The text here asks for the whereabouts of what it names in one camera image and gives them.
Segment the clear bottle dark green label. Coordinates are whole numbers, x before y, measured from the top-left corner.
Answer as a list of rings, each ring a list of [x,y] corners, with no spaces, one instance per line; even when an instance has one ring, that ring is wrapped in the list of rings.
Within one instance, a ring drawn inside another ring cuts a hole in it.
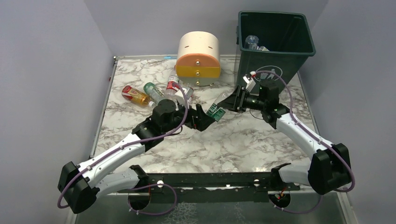
[[[220,119],[225,115],[225,110],[222,109],[222,107],[219,106],[219,103],[226,99],[229,96],[228,93],[223,92],[221,93],[212,103],[212,105],[209,107],[209,109],[206,111],[206,114],[213,118],[216,122],[219,122]]]

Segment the crushed clear bottle pink label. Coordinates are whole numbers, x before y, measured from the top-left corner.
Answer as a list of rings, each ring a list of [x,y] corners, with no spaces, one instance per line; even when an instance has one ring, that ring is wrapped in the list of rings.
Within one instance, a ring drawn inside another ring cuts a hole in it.
[[[259,38],[255,35],[248,35],[245,38],[245,42],[243,47],[249,50],[257,50],[258,49]]]

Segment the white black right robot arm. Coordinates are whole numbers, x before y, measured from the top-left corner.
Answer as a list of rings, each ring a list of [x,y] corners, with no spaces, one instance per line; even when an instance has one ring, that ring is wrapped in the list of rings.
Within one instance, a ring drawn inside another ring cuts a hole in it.
[[[232,94],[220,99],[217,105],[233,112],[260,111],[266,123],[289,137],[310,159],[306,164],[287,163],[272,169],[277,185],[307,185],[320,195],[354,189],[348,148],[322,138],[298,120],[291,107],[279,102],[279,89],[273,81],[260,82],[257,96],[248,87],[238,86]]]

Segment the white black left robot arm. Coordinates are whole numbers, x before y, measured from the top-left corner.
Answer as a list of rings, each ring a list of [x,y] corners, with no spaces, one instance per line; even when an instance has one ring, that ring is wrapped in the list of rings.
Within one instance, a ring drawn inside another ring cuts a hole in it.
[[[78,214],[90,208],[99,197],[147,183],[148,175],[138,165],[119,173],[114,170],[155,147],[182,126],[203,131],[214,122],[199,104],[193,109],[169,99],[161,100],[152,115],[115,146],[78,165],[68,162],[63,166],[57,206],[63,209],[61,201],[65,200],[72,212]]]

